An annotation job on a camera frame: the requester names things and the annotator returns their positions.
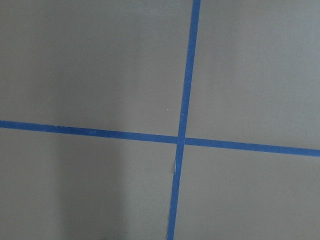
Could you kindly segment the long blue tape strip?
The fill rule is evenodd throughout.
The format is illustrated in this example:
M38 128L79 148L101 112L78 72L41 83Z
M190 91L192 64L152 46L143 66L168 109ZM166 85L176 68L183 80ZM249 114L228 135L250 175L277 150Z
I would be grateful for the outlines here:
M191 9L186 64L185 64L182 96L181 96L178 133L177 133L177 140L176 140L174 173L173 173L172 186L171 186L171 198L170 198L168 225L167 225L167 232L166 232L167 240L173 240L175 235L175 226L176 226L176 218L177 218L177 210L178 210L180 181L181 181L181 173L182 173L182 165L183 165L183 157L184 157L187 123L188 123L189 104L190 104L190 95L191 95L191 87L192 87L192 79L193 79L194 61L195 61L195 54L196 54L200 10L201 10L201 1L194 0L192 2L192 9Z

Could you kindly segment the crossing blue tape strip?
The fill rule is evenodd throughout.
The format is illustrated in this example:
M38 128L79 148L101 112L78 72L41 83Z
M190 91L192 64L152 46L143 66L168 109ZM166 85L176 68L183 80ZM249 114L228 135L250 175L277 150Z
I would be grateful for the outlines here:
M24 130L24 131L90 136L90 137L100 137L100 138L110 138L110 139L123 139L123 140L134 140L134 141L166 143L166 144L178 143L177 136L102 130L102 129L93 129L93 128L71 127L71 126L57 126L57 125L50 125L50 124L16 122L16 121L7 121L7 120L1 120L0 127L6 128L6 129L15 129L15 130ZM185 140L183 140L183 143L189 146L198 146L198 147L211 147L211 148L222 148L222 149L243 150L243 151L253 151L253 152L299 155L299 156L308 156L308 157L320 156L320 151L318 149L289 147L289 146L243 143L243 142L201 139L201 138L191 138L191 137L185 138Z

